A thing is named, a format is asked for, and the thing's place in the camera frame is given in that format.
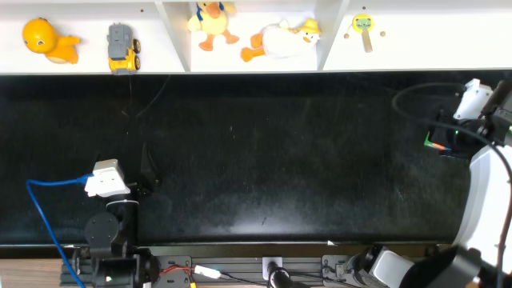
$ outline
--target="yellow plush duck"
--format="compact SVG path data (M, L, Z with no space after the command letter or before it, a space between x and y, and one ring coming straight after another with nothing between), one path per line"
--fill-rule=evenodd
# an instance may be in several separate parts
M80 38L59 35L46 19L38 18L28 22L23 28L23 40L30 51L43 53L54 63L78 63L74 45L80 43Z
M206 41L201 42L199 47L204 51L214 49L214 39L217 35L224 35L228 44L235 44L239 37L232 35L228 29L228 18L226 12L236 13L232 3L222 4L221 2L198 2L198 12L189 20L189 30L196 32L204 31L208 36Z
M311 18L298 29L291 29L286 20L279 25L270 25L250 39L253 49L242 49L242 60L249 62L263 55L288 58L303 54L314 47L321 33L318 22Z

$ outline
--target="yellow hat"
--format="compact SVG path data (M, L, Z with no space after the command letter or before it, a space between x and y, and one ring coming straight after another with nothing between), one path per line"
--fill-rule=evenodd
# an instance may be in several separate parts
M307 19L306 23L304 23L304 26L300 27L299 30L312 34L322 33L318 28L318 22L312 18Z

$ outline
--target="black table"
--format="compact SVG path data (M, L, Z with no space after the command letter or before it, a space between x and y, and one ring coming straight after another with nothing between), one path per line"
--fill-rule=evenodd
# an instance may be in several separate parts
M426 128L390 108L403 87L504 71L0 78L0 245L51 239L25 190L117 158L128 178L149 143L162 172L140 199L143 245L191 242L449 242L469 191L468 162L423 146ZM132 82L130 96L129 81ZM419 94L406 110L456 107ZM34 189L63 244L104 201L80 186Z

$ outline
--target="blue cable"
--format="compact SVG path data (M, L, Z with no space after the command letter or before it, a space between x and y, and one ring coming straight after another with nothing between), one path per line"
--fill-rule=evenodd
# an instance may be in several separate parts
M51 225L48 222L48 218L46 218L45 213L42 211L41 205L39 205L39 201L36 199L34 192L32 191L32 187L30 185L38 185L38 186L64 186L69 184L86 184L87 179L89 177L92 177L92 174L81 176L80 178L76 178L73 180L65 180L65 181L57 181L57 182L44 182L44 181L38 181L38 180L26 180L26 189L29 191L29 195L32 198L32 201L34 201L34 204L36 208L38 208L38 211L41 215L42 220L46 224L46 228L48 229L48 232L50 232L51 238L54 240L54 243L57 247L58 252L60 253L62 260L64 261L64 264L66 264L67 269L70 271L71 276L73 276L74 280L77 282L77 284L81 288L86 288L86 286L83 284L82 280L78 277L76 272L74 272L74 269L71 267L70 262L67 259L67 256L64 254L64 250L62 250L61 244L57 240L57 236L55 236L54 231L51 229Z

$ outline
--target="orange duck toy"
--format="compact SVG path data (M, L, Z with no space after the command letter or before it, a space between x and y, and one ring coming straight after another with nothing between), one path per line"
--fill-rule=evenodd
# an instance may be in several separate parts
M78 63L74 45L80 43L80 38L61 36L46 19L30 20L23 28L23 39L30 51L44 54L53 63Z

